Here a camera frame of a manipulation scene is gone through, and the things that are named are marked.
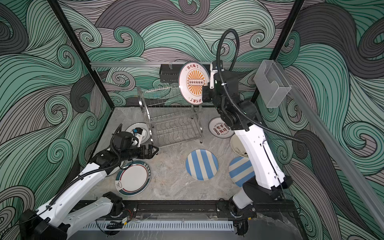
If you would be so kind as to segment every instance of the wall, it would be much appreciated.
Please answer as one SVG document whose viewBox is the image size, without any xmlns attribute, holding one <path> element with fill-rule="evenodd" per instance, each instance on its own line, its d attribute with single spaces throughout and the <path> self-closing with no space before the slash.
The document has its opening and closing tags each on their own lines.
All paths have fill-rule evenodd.
<svg viewBox="0 0 384 240">
<path fill-rule="evenodd" d="M 0 234 L 80 172 L 110 111 L 47 1 L 1 1 Z"/>
<path fill-rule="evenodd" d="M 59 0 L 91 61 L 212 61 L 222 33 L 237 30 L 237 61 L 268 59 L 293 6 L 293 0 Z M 321 0 L 311 0 L 312 5 Z M 235 44 L 228 35 L 224 61 L 232 61 Z M 159 68 L 100 68 L 99 74 L 116 106 L 136 106 L 136 86 L 152 89 L 160 83 Z M 239 90 L 251 98 L 257 69 L 234 69 Z M 186 104 L 169 89 L 151 99 Z"/>
<path fill-rule="evenodd" d="M 329 0 L 305 7 L 278 57 L 293 84 L 381 198 L 383 17 L 382 1 Z M 258 105 L 268 126 L 308 145 L 307 151 L 288 141 L 271 143 L 282 169 L 295 181 L 286 195 L 295 201 L 309 238 L 384 239 L 290 95 L 276 109 L 266 109 L 261 98 Z"/>
</svg>

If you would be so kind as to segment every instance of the dish rack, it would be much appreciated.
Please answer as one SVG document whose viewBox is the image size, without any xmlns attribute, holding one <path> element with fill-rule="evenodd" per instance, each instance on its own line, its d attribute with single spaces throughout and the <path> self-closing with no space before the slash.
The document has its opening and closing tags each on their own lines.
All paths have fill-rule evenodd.
<svg viewBox="0 0 384 240">
<path fill-rule="evenodd" d="M 161 99 L 166 93 L 167 99 Z M 199 121 L 201 105 L 182 106 L 169 99 L 181 96 L 179 86 L 141 90 L 137 87 L 139 105 L 151 139 L 151 144 L 164 147 L 202 137 L 203 128 Z"/>
</svg>

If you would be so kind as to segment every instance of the black cable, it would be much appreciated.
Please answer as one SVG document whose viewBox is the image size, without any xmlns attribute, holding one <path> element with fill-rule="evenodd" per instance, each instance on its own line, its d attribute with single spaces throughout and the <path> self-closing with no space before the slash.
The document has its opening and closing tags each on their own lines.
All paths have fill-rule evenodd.
<svg viewBox="0 0 384 240">
<path fill-rule="evenodd" d="M 23 221 L 23 222 L 20 222 L 20 223 L 18 223 L 18 224 L 15 224 L 15 225 L 9 227 L 9 228 L 4 232 L 4 234 L 1 235 L 0 240 L 2 240 L 3 237 L 4 237 L 4 236 L 5 236 L 5 235 L 6 235 L 6 234 L 7 234 L 13 227 L 18 226 L 18 225 L 23 224 L 23 223 L 26 223 L 26 222 L 28 222 L 28 221 L 31 221 L 31 220 L 34 219 L 34 218 L 37 218 L 37 217 L 40 216 L 41 214 L 45 213 L 45 212 L 49 209 L 49 207 L 47 206 L 47 209 L 45 209 L 42 213 L 39 213 L 37 216 L 34 216 L 33 218 L 28 219 L 27 221 Z"/>
<path fill-rule="evenodd" d="M 102 231 L 105 235 L 109 236 L 108 233 L 104 232 L 104 231 L 99 227 L 99 224 L 97 223 L 97 219 L 95 219 L 95 222 L 96 222 L 96 226 L 100 229 L 100 231 Z"/>
<path fill-rule="evenodd" d="M 232 64 L 231 64 L 231 68 L 232 68 L 232 65 L 234 65 L 234 62 L 236 61 L 237 53 L 238 53 L 238 48 L 239 48 L 239 45 L 240 45 L 240 44 L 239 44 L 240 40 L 239 40 L 239 36 L 237 35 L 237 32 L 236 32 L 234 29 L 230 28 L 230 29 L 226 30 L 226 31 L 223 33 L 223 35 L 221 36 L 221 38 L 220 38 L 220 41 L 219 41 L 218 46 L 217 46 L 216 62 L 217 62 L 217 71 L 218 71 L 217 73 L 218 73 L 218 75 L 219 75 L 219 77 L 220 77 L 220 80 L 221 80 L 221 82 L 222 82 L 222 85 L 223 85 L 223 88 L 224 88 L 226 97 L 228 98 L 228 100 L 229 100 L 229 102 L 231 103 L 231 105 L 232 105 L 232 106 L 233 106 L 233 107 L 234 107 L 234 108 L 235 108 L 235 109 L 236 109 L 236 110 L 237 110 L 243 117 L 245 117 L 246 119 L 248 119 L 251 123 L 255 124 L 256 126 L 262 128 L 262 129 L 264 129 L 264 130 L 266 130 L 266 131 L 268 131 L 268 132 L 274 133 L 274 134 L 276 134 L 276 135 L 278 135 L 278 136 L 281 136 L 281 137 L 290 139 L 290 140 L 292 140 L 292 141 L 296 141 L 296 142 L 304 143 L 304 142 L 303 142 L 302 140 L 300 140 L 300 139 L 297 139 L 297 138 L 294 138 L 294 137 L 292 137 L 292 136 L 290 136 L 290 135 L 287 135 L 287 134 L 285 134 L 285 133 L 282 133 L 282 132 L 273 130 L 273 129 L 271 129 L 271 128 L 267 127 L 267 126 L 264 126 L 264 125 L 262 125 L 261 123 L 255 121 L 254 119 L 248 117 L 248 116 L 247 116 L 247 113 L 244 112 L 244 110 L 242 110 L 242 109 L 236 104 L 236 102 L 233 100 L 233 98 L 230 96 L 230 94 L 229 94 L 229 92 L 228 92 L 227 83 L 226 83 L 226 81 L 225 81 L 225 79 L 224 79 L 224 77 L 223 77 L 222 68 L 221 68 L 221 64 L 220 64 L 221 47 L 222 47 L 223 42 L 224 42 L 224 39 L 225 39 L 225 37 L 226 37 L 226 35 L 227 35 L 228 33 L 233 33 L 233 35 L 235 36 L 235 40 L 236 40 L 236 51 L 235 51 L 235 56 L 234 56 L 234 58 L 233 58 L 233 62 L 232 62 Z"/>
<path fill-rule="evenodd" d="M 112 151 L 114 151 L 114 153 L 118 156 L 118 159 L 120 160 L 121 157 L 120 157 L 120 154 L 117 152 L 117 150 L 115 149 L 114 145 L 113 145 L 113 140 L 114 140 L 114 136 L 115 134 L 117 134 L 118 131 L 121 130 L 121 127 L 122 127 L 122 124 L 120 124 L 117 129 L 115 130 L 115 133 L 113 134 L 112 138 L 111 138 L 111 141 L 110 141 L 110 144 L 111 144 L 111 149 Z M 101 172 L 101 171 L 105 171 L 105 170 L 108 170 L 108 169 L 114 169 L 115 167 L 119 166 L 120 167 L 120 164 L 121 164 L 121 161 L 117 161 L 117 163 L 113 166 L 109 166 L 109 167 L 105 167 L 105 168 L 100 168 L 100 169 L 95 169 L 95 170 L 92 170 L 92 171 L 89 171 L 89 172 L 86 172 L 84 173 L 83 175 L 79 175 L 77 176 L 77 178 L 73 179 L 72 181 L 70 181 L 65 187 L 63 187 L 63 189 L 61 189 L 53 198 L 52 200 L 49 202 L 49 206 L 52 206 L 53 204 L 56 203 L 56 200 L 70 187 L 72 186 L 73 184 L 75 184 L 77 181 L 83 179 L 84 177 L 88 176 L 88 175 L 91 175 L 93 173 L 97 173 L 97 172 Z"/>
</svg>

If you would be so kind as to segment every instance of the plate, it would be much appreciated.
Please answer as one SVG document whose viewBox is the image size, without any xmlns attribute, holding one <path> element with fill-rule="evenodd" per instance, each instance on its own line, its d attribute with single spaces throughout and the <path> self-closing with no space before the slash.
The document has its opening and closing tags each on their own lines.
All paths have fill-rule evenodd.
<svg viewBox="0 0 384 240">
<path fill-rule="evenodd" d="M 232 150 L 242 157 L 248 157 L 247 151 L 245 150 L 243 143 L 240 141 L 237 135 L 234 135 L 231 138 L 231 148 Z"/>
<path fill-rule="evenodd" d="M 135 124 L 132 124 L 132 125 L 130 125 L 128 128 L 127 128 L 127 130 L 125 130 L 126 132 L 132 132 L 132 130 L 134 130 L 135 128 L 137 128 L 137 127 L 140 127 L 140 128 L 142 128 L 142 129 L 144 129 L 143 130 L 143 139 L 141 140 L 141 144 L 144 144 L 144 143 L 146 143 L 148 140 L 149 140 L 149 138 L 150 138 L 150 135 L 148 134 L 149 133 L 149 129 L 148 129 L 148 126 L 147 126 L 147 124 L 145 124 L 145 123 L 143 123 L 143 122 L 138 122 L 138 123 L 135 123 Z"/>
<path fill-rule="evenodd" d="M 229 164 L 228 172 L 232 181 L 239 187 L 255 176 L 252 163 L 247 157 L 234 158 Z"/>
<path fill-rule="evenodd" d="M 214 177 L 218 170 L 217 158 L 205 149 L 192 151 L 185 161 L 187 172 L 194 179 L 205 181 Z"/>
<path fill-rule="evenodd" d="M 208 124 L 208 128 L 215 137 L 219 138 L 229 138 L 235 133 L 225 124 L 221 117 L 212 119 Z"/>
<path fill-rule="evenodd" d="M 133 196 L 147 187 L 151 179 L 151 170 L 143 161 L 133 161 L 126 170 L 120 170 L 116 176 L 116 189 L 123 195 Z"/>
<path fill-rule="evenodd" d="M 184 99 L 193 105 L 200 105 L 203 86 L 208 84 L 209 73 L 200 63 L 190 62 L 183 66 L 179 74 L 179 88 Z"/>
</svg>

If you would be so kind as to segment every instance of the white plate with red rim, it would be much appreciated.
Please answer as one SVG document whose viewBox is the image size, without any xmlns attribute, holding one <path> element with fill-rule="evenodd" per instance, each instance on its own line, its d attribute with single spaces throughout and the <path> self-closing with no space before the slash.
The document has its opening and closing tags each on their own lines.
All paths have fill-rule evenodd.
<svg viewBox="0 0 384 240">
<path fill-rule="evenodd" d="M 212 119 L 208 124 L 208 129 L 212 135 L 219 138 L 229 138 L 235 133 L 221 117 Z"/>
<path fill-rule="evenodd" d="M 209 73 L 200 63 L 190 62 L 183 66 L 179 74 L 179 88 L 184 99 L 192 105 L 200 105 L 203 86 L 208 84 Z"/>
</svg>

